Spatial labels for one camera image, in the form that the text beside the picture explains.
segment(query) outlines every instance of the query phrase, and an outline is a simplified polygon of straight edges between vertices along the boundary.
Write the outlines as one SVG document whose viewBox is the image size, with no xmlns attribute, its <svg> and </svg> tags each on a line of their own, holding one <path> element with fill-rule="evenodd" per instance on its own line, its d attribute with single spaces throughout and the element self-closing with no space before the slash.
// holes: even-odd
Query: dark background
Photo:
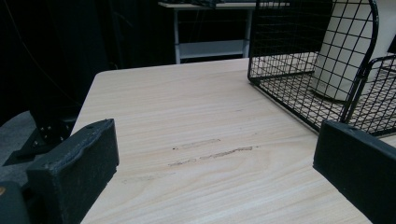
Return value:
<svg viewBox="0 0 396 224">
<path fill-rule="evenodd" d="M 173 11 L 157 0 L 0 0 L 0 18 L 0 126 L 26 110 L 36 124 L 76 117 L 97 73 L 175 63 Z M 245 19 L 181 11 L 180 42 L 243 38 Z"/>
</svg>

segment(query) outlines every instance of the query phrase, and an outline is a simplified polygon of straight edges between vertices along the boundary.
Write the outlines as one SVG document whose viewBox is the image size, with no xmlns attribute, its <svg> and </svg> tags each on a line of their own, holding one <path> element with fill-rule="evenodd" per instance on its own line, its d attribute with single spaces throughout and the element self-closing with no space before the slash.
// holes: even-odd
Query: table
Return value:
<svg viewBox="0 0 396 224">
<path fill-rule="evenodd" d="M 179 43 L 178 39 L 178 12 L 182 10 L 208 10 L 211 8 L 200 7 L 192 4 L 169 4 L 158 3 L 162 7 L 172 8 L 174 10 L 174 35 L 175 35 L 175 57 L 176 63 L 180 63 L 181 59 L 198 58 L 220 55 L 242 54 L 244 58 L 248 57 L 248 46 L 250 41 L 250 29 L 252 12 L 255 3 L 224 3 L 217 4 L 218 9 L 244 9 L 247 11 L 247 26 L 245 31 L 245 39 L 243 40 L 226 40 L 196 43 Z"/>
<path fill-rule="evenodd" d="M 120 166 L 83 223 L 369 223 L 312 168 L 317 134 L 247 70 L 237 59 L 98 74 L 73 133 L 115 119 Z"/>
</svg>

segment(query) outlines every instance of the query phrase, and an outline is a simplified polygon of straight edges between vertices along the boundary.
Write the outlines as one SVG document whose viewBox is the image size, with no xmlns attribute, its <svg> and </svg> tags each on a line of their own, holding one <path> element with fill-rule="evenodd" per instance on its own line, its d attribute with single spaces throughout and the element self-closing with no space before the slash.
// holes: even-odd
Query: wooden tabletop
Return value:
<svg viewBox="0 0 396 224">
<path fill-rule="evenodd" d="M 83 222 L 369 223 L 312 168 L 318 136 L 247 70 L 238 59 L 97 75 L 74 132 L 115 119 L 120 166 Z"/>
</svg>

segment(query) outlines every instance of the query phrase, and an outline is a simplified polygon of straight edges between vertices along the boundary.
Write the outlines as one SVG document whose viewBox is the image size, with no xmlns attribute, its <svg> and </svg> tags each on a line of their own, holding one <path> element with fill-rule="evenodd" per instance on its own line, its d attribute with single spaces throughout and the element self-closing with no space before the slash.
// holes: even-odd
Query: scratch mark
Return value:
<svg viewBox="0 0 396 224">
<path fill-rule="evenodd" d="M 250 151 L 250 150 L 253 150 L 253 147 L 239 147 L 239 148 L 231 150 L 231 151 L 220 152 L 218 154 L 201 157 L 200 159 L 201 160 L 207 160 L 207 159 L 210 159 L 210 158 L 214 158 L 215 159 L 215 158 L 218 158 L 218 157 L 223 157 L 223 156 L 227 156 L 227 155 L 233 154 L 233 153 L 235 153 L 237 151 Z"/>
<path fill-rule="evenodd" d="M 196 162 L 196 161 L 197 161 L 197 159 L 189 159 L 187 161 L 177 161 L 177 162 L 174 162 L 174 163 L 170 163 L 169 166 L 183 165 L 183 164 L 186 164 L 186 163 L 189 163 L 189 162 Z"/>
<path fill-rule="evenodd" d="M 204 146 L 204 145 L 217 143 L 219 141 L 220 141 L 219 139 L 209 139 L 209 140 L 200 141 L 200 142 L 188 143 L 188 144 L 185 144 L 185 145 L 181 145 L 180 147 L 174 147 L 172 149 L 173 150 L 179 150 L 179 149 L 189 149 L 189 148 L 192 148 L 192 147 L 201 147 L 201 146 Z"/>
<path fill-rule="evenodd" d="M 167 177 L 169 175 L 175 175 L 175 174 L 176 173 L 143 175 L 143 176 L 127 178 L 127 179 L 122 180 L 121 182 L 123 184 L 130 184 L 130 183 L 136 183 L 136 182 L 150 181 L 150 180 L 154 180 L 154 179 L 161 179 L 161 178 Z"/>
<path fill-rule="evenodd" d="M 253 147 L 239 147 L 239 148 L 231 150 L 231 151 L 220 152 L 220 153 L 213 154 L 213 155 L 210 155 L 210 156 L 200 157 L 199 159 L 189 159 L 187 161 L 177 161 L 177 162 L 174 162 L 174 163 L 170 163 L 168 165 L 169 166 L 179 166 L 179 165 L 184 165 L 184 164 L 190 163 L 190 162 L 204 161 L 204 160 L 208 160 L 210 158 L 215 159 L 215 158 L 218 158 L 218 157 L 227 156 L 227 155 L 233 154 L 233 153 L 238 152 L 238 151 L 250 151 L 250 150 L 253 150 Z"/>
</svg>

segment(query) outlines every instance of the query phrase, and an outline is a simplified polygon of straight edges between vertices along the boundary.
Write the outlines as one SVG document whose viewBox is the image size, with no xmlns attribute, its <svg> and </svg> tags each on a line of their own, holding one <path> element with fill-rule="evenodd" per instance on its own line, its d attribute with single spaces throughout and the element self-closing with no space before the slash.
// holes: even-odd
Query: wire basket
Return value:
<svg viewBox="0 0 396 224">
<path fill-rule="evenodd" d="M 247 77 L 316 131 L 329 119 L 394 133 L 394 33 L 379 18 L 375 0 L 258 0 Z"/>
</svg>

